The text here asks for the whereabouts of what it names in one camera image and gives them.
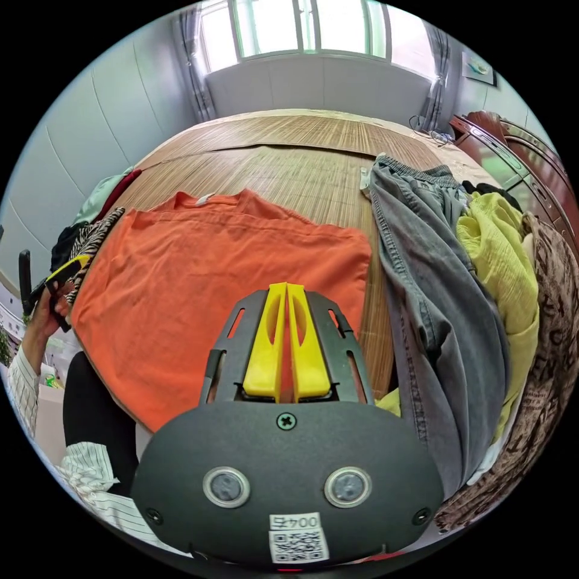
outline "person's arm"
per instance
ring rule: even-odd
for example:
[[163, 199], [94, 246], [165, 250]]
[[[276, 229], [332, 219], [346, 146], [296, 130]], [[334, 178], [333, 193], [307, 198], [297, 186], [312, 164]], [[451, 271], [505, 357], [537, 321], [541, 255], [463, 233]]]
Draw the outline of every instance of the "person's arm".
[[[36, 359], [36, 351], [31, 351], [31, 359]], [[14, 409], [18, 412], [24, 422], [28, 433], [32, 438], [36, 431], [36, 411], [38, 409], [38, 383], [40, 381], [39, 370], [36, 371], [29, 362], [22, 342], [18, 352], [8, 368], [7, 389], [8, 395], [14, 401]]]
[[[72, 285], [67, 283], [59, 290], [56, 307], [61, 315], [68, 313], [68, 303], [64, 296]], [[40, 296], [38, 304], [22, 339], [22, 344], [8, 368], [8, 395], [24, 421], [30, 436], [36, 431], [36, 412], [38, 409], [38, 384], [42, 359], [48, 338], [59, 328], [58, 322], [50, 312], [50, 293], [47, 289]]]

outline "curtain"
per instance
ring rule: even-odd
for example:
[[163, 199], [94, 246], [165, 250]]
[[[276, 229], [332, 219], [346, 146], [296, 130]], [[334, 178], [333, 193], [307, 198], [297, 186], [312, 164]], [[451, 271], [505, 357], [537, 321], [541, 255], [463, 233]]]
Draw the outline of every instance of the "curtain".
[[451, 61], [451, 44], [448, 34], [427, 22], [424, 23], [424, 26], [432, 48], [437, 76], [432, 82], [420, 114], [424, 119], [420, 128], [423, 131], [434, 131], [441, 129], [438, 125], [441, 121], [440, 114], [446, 93], [446, 80]]
[[205, 74], [199, 65], [199, 30], [201, 27], [201, 2], [179, 14], [179, 47], [187, 58], [186, 76], [191, 81], [192, 103], [197, 122], [217, 118]]

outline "striped shirt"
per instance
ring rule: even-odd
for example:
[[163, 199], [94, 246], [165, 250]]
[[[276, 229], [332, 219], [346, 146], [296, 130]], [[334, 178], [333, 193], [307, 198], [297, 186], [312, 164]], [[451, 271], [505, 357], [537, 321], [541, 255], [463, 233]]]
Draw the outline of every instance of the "striped shirt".
[[[38, 409], [38, 391], [40, 376], [36, 375], [26, 359], [22, 348], [18, 349], [14, 360], [8, 368], [7, 390], [10, 402], [28, 435], [34, 440], [36, 430], [36, 413]], [[46, 464], [46, 457], [36, 448]], [[79, 502], [89, 511], [113, 525], [117, 529], [141, 539], [145, 543], [192, 557], [160, 541], [151, 531], [137, 510], [132, 499], [108, 493], [114, 483], [118, 483], [112, 471], [107, 449], [92, 442], [81, 442], [66, 448], [65, 457], [53, 475], [59, 476], [61, 484], [69, 494], [80, 499]]]

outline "black pants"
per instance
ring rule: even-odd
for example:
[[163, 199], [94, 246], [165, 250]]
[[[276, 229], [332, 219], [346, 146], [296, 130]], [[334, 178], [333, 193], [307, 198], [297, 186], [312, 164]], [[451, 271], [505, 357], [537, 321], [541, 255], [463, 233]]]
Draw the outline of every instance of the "black pants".
[[130, 496], [139, 465], [134, 420], [112, 399], [84, 352], [71, 361], [66, 377], [62, 419], [67, 446], [79, 442], [104, 445], [119, 483], [109, 492]]

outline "window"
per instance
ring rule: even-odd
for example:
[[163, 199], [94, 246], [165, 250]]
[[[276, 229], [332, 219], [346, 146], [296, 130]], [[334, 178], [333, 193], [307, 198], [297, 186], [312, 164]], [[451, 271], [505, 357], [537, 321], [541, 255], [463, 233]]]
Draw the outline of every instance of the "window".
[[292, 0], [236, 0], [242, 57], [297, 51]]
[[237, 64], [227, 2], [206, 2], [203, 6], [201, 44], [208, 72]]
[[317, 0], [322, 50], [366, 53], [366, 24], [361, 0]]
[[422, 20], [377, 0], [206, 0], [201, 44], [208, 72], [270, 54], [337, 52], [436, 76]]
[[370, 30], [372, 32], [372, 56], [386, 58], [386, 23], [384, 20], [384, 7], [376, 0], [368, 0], [368, 13], [370, 15]]
[[315, 51], [314, 12], [310, 0], [298, 0], [304, 52]]
[[427, 78], [436, 77], [434, 56], [424, 22], [418, 16], [388, 6], [392, 64]]

